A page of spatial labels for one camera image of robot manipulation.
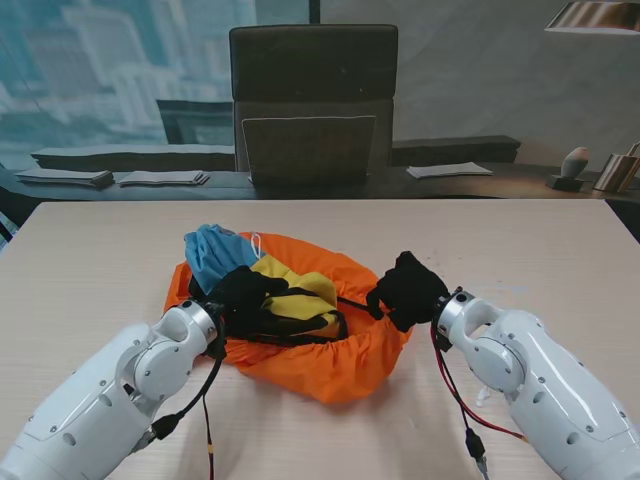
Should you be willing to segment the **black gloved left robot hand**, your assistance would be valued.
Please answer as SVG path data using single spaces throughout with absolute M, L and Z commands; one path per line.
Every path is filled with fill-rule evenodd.
M 262 306 L 268 297 L 289 288 L 283 278 L 272 278 L 248 266 L 240 266 L 228 273 L 208 295 L 221 306 L 226 334 L 232 338 L 251 338 L 260 333 L 267 314 Z

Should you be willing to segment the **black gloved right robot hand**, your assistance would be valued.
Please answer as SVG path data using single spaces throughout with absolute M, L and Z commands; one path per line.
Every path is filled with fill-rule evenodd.
M 366 302 L 376 320 L 387 316 L 398 331 L 407 333 L 416 324 L 431 322 L 438 300 L 448 296 L 442 279 L 404 251 L 366 295 Z

